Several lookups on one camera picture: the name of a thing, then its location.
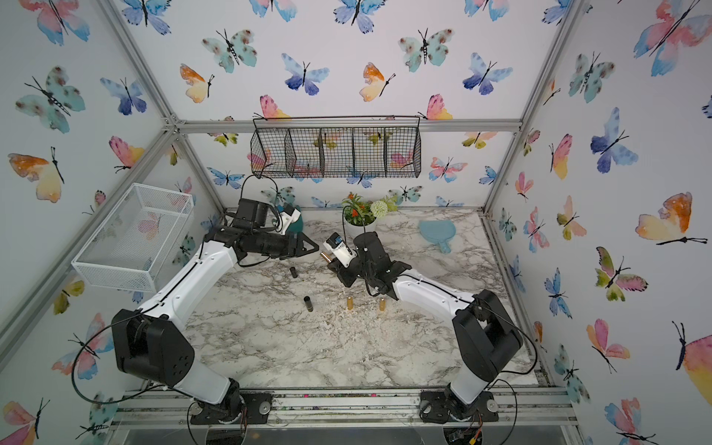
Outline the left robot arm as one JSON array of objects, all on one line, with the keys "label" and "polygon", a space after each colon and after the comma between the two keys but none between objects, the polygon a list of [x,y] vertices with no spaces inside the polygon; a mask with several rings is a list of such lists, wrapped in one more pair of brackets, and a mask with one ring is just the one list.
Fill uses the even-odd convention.
[{"label": "left robot arm", "polygon": [[230,223],[213,226],[196,254],[163,289],[138,309],[121,310],[113,317],[118,369],[194,399],[201,410],[195,419],[202,425],[246,422],[248,407],[238,383],[198,359],[185,328],[219,279],[248,255],[269,261],[317,252],[309,237],[289,232],[300,217],[290,204],[278,209],[266,202],[240,200]]}]

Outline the white potted artificial plant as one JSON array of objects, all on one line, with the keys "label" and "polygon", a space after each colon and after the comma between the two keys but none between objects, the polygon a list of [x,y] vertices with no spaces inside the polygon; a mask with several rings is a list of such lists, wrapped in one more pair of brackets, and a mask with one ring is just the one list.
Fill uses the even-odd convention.
[{"label": "white potted artificial plant", "polygon": [[398,204],[394,196],[366,200],[361,195],[350,193],[342,200],[342,218],[353,237],[364,232],[374,232],[376,221],[395,211],[398,211]]}]

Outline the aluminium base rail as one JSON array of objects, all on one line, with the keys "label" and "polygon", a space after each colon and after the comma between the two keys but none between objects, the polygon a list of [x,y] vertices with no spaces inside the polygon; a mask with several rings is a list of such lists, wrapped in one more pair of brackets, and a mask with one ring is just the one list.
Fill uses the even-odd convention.
[{"label": "aluminium base rail", "polygon": [[563,389],[495,387],[471,415],[455,415],[442,389],[244,390],[249,428],[343,426],[578,426]]}]

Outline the light blue hand mirror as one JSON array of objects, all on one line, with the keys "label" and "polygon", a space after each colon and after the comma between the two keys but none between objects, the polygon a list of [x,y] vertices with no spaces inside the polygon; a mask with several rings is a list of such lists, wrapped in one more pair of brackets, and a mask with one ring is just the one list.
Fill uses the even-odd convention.
[{"label": "light blue hand mirror", "polygon": [[421,221],[419,231],[422,237],[439,248],[443,254],[450,254],[450,242],[456,235],[456,227],[452,221]]}]

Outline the green rubber glove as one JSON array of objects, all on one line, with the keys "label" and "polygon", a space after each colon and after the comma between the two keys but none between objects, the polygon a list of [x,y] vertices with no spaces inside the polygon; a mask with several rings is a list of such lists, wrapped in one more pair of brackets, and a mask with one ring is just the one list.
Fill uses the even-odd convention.
[{"label": "green rubber glove", "polygon": [[289,233],[302,233],[304,230],[304,221],[303,221],[303,216],[302,216],[302,211],[301,209],[295,209],[294,213],[298,215],[298,219],[294,220],[290,223],[289,228],[287,228],[287,231]]}]

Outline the white mesh wall basket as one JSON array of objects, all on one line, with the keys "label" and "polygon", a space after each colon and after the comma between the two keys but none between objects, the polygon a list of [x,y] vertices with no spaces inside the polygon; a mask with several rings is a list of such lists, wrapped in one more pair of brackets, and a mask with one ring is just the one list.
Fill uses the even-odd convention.
[{"label": "white mesh wall basket", "polygon": [[88,285],[155,293],[159,271],[192,217],[191,195],[133,184],[72,259]]}]

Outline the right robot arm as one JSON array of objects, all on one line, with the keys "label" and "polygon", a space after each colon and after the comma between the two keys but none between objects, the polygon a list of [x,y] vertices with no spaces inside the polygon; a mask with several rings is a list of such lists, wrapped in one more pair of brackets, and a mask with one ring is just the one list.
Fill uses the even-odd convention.
[{"label": "right robot arm", "polygon": [[433,402],[421,396],[430,406],[421,419],[436,424],[478,415],[488,419],[485,409],[492,395],[486,389],[524,345],[499,297],[487,289],[472,294],[446,287],[407,263],[393,261],[375,232],[358,235],[353,247],[333,233],[324,249],[331,257],[329,270],[344,287],[361,279],[378,296],[411,303],[451,324],[463,364]]}]

